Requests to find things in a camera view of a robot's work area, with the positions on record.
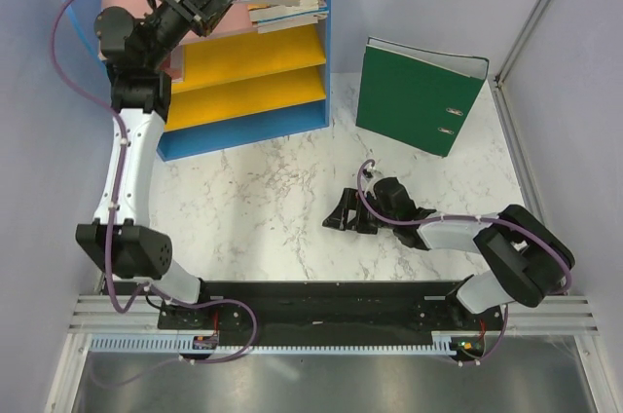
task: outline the pink shelf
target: pink shelf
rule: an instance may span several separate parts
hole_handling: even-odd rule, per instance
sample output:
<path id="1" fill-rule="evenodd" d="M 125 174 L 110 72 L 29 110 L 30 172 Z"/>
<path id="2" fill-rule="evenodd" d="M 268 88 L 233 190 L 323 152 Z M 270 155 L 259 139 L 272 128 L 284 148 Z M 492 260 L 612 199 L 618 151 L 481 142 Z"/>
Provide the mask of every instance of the pink shelf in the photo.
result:
<path id="1" fill-rule="evenodd" d="M 102 0 L 102 9 L 113 6 L 127 9 L 138 19 L 142 19 L 145 14 L 151 13 L 151 9 L 147 5 L 146 0 Z M 253 23 L 251 23 L 247 6 L 244 2 L 237 2 L 223 17 L 216 28 L 214 28 L 214 31 L 210 36 L 207 38 L 200 38 L 195 33 L 190 31 L 180 44 L 188 45 L 190 43 L 198 43 L 203 40 L 240 35 L 251 31 L 256 31 L 256 29 L 253 27 Z"/>

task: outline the bookshelf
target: bookshelf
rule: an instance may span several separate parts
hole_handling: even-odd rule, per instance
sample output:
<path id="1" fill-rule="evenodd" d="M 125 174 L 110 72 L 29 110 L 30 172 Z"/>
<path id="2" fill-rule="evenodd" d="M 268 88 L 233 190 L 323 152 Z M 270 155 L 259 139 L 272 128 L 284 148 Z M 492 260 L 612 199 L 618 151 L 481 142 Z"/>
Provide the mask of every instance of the bookshelf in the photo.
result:
<path id="1" fill-rule="evenodd" d="M 165 161 L 320 129 L 330 118 L 329 16 L 259 34 L 236 3 L 208 38 L 187 36 L 158 152 Z M 144 0 L 104 0 L 136 16 Z"/>

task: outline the metal frame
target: metal frame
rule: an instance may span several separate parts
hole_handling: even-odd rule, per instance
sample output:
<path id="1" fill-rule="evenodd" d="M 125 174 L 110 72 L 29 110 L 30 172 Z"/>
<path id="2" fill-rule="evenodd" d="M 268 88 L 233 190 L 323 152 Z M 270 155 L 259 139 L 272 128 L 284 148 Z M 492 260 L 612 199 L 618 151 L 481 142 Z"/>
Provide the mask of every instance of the metal frame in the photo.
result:
<path id="1" fill-rule="evenodd" d="M 506 60 L 499 69 L 499 74 L 495 77 L 498 82 L 502 83 L 506 79 L 506 77 L 508 77 L 508 73 L 513 68 L 517 57 L 526 45 L 526 42 L 530 39 L 532 33 L 534 32 L 534 29 L 540 22 L 543 14 L 547 10 L 551 2 L 552 0 L 536 0 L 536 4 L 534 4 L 534 7 L 532 8 L 530 15 L 528 16 L 526 23 L 524 23 L 524 26 L 519 32 L 519 36 L 513 43 L 513 46 L 508 53 L 508 56 L 506 57 Z"/>
<path id="2" fill-rule="evenodd" d="M 122 304 L 127 297 L 120 297 Z M 101 351 L 97 340 L 112 337 L 113 334 L 126 335 L 136 345 L 136 341 L 149 342 L 155 337 L 179 339 L 197 331 L 159 330 L 159 311 L 144 300 L 137 299 L 125 315 L 115 312 L 108 296 L 80 296 L 68 329 L 68 335 L 56 370 L 54 383 L 46 404 L 46 413 L 70 412 L 76 400 L 80 380 L 85 369 L 87 354 L 92 349 Z M 211 331 L 202 332 L 209 336 Z M 473 335 L 472 332 L 434 332 L 435 340 L 449 336 Z M 589 301 L 583 296 L 548 296 L 535 309 L 517 303 L 509 306 L 509 320 L 506 336 L 510 337 L 549 337 L 557 335 L 573 336 L 580 353 L 582 366 L 591 394 L 600 413 L 623 411 L 608 381 L 604 369 L 601 338 Z M 127 346 L 120 345 L 119 352 L 126 353 Z M 263 353 L 282 353 L 279 350 L 264 349 Z M 365 354 L 350 350 L 352 354 Z M 383 352 L 379 354 L 414 355 L 409 352 Z M 417 353 L 435 355 L 436 352 Z"/>
<path id="3" fill-rule="evenodd" d="M 499 73 L 490 79 L 495 105 L 513 166 L 518 174 L 524 202 L 540 221 L 544 221 L 543 210 L 538 192 L 534 187 L 529 162 L 521 148 L 512 113 L 504 96 L 503 83 L 551 2 L 552 0 L 536 1 Z M 68 330 L 45 411 L 47 413 L 71 411 L 94 334 L 126 333 L 134 337 L 171 334 L 170 331 L 158 330 L 157 323 L 158 311 L 144 301 L 137 300 L 128 315 L 119 316 L 114 313 L 107 297 L 81 297 Z M 197 332 L 173 332 L 177 335 L 190 333 Z M 452 332 L 452 334 L 461 335 L 460 332 Z M 546 337 L 550 335 L 574 337 L 598 411 L 600 413 L 623 412 L 616 389 L 611 383 L 613 377 L 607 368 L 603 342 L 586 298 L 581 296 L 548 297 L 534 310 L 516 304 L 509 307 L 509 325 L 506 336 Z"/>

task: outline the green binder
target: green binder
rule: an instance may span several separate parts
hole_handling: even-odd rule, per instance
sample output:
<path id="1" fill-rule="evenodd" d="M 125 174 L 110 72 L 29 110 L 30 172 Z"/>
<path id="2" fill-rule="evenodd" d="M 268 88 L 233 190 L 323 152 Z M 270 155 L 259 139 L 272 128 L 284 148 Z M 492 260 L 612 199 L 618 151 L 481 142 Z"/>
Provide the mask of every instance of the green binder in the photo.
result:
<path id="1" fill-rule="evenodd" d="M 369 38 L 356 124 L 442 157 L 448 156 L 489 61 L 418 50 Z"/>

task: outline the blue bookshelf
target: blue bookshelf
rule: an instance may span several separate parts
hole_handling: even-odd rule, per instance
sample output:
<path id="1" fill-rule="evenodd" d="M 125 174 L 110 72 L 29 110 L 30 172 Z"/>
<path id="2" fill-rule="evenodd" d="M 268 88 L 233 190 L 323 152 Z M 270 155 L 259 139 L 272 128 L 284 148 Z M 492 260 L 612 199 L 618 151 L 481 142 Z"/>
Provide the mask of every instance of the blue bookshelf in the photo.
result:
<path id="1" fill-rule="evenodd" d="M 325 88 L 325 99 L 179 131 L 167 131 L 163 134 L 158 147 L 161 158 L 164 161 L 176 160 L 329 126 L 331 117 L 331 0 L 326 0 L 326 3 L 329 16 L 316 25 L 316 31 L 324 44 L 326 55 L 326 63 L 318 66 Z"/>

